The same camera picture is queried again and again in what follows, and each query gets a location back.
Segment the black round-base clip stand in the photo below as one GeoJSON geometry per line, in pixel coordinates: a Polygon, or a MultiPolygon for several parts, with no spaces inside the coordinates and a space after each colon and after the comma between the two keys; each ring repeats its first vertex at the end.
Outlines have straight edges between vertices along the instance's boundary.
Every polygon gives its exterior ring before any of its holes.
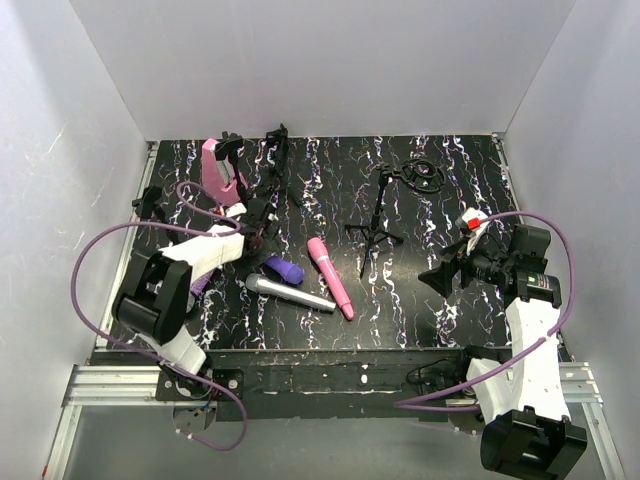
{"type": "Polygon", "coordinates": [[[238,155],[238,150],[244,146],[244,138],[234,132],[223,131],[221,144],[222,146],[218,148],[218,151],[222,158],[226,158],[229,161],[235,176],[236,191],[240,201],[247,205],[249,200],[248,190],[241,179],[238,155]]]}

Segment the purple matte microphone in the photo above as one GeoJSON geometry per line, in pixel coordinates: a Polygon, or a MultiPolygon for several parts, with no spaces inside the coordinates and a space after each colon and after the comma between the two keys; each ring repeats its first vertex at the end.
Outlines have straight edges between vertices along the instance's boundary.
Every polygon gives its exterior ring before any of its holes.
{"type": "Polygon", "coordinates": [[[276,272],[287,284],[300,285],[305,278],[305,272],[301,267],[279,256],[269,257],[264,264],[276,272]]]}

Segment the silver grey microphone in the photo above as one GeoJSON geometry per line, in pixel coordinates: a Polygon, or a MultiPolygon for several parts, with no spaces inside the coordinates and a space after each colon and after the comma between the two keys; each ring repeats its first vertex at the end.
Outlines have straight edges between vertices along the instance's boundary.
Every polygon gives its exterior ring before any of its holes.
{"type": "Polygon", "coordinates": [[[336,309],[336,303],[331,300],[272,281],[257,273],[251,273],[247,276],[245,286],[252,292],[274,296],[319,311],[333,312],[336,309]]]}

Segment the purple glitter microphone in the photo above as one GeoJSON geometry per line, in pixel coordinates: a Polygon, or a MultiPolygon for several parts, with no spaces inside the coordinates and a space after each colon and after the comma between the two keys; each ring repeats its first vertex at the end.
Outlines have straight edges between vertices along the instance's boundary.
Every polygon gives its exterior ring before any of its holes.
{"type": "Polygon", "coordinates": [[[190,292],[195,297],[199,297],[202,294],[202,292],[205,290],[207,285],[209,284],[211,276],[212,276],[212,273],[208,272],[202,275],[201,277],[199,277],[197,280],[195,280],[190,286],[190,292]]]}

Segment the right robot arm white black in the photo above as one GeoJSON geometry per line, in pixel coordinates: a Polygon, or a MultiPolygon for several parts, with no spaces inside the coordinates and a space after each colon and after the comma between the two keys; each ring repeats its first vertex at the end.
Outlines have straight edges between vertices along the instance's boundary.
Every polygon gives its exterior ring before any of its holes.
{"type": "Polygon", "coordinates": [[[561,387],[554,327],[564,309],[557,278],[546,274],[551,234],[518,224],[504,252],[478,247],[474,229],[440,253],[438,267],[419,280],[443,297],[477,280],[498,288],[511,332],[510,361],[468,347],[459,372],[472,382],[485,422],[482,466],[517,479],[564,479],[587,447],[573,424],[561,387]]]}

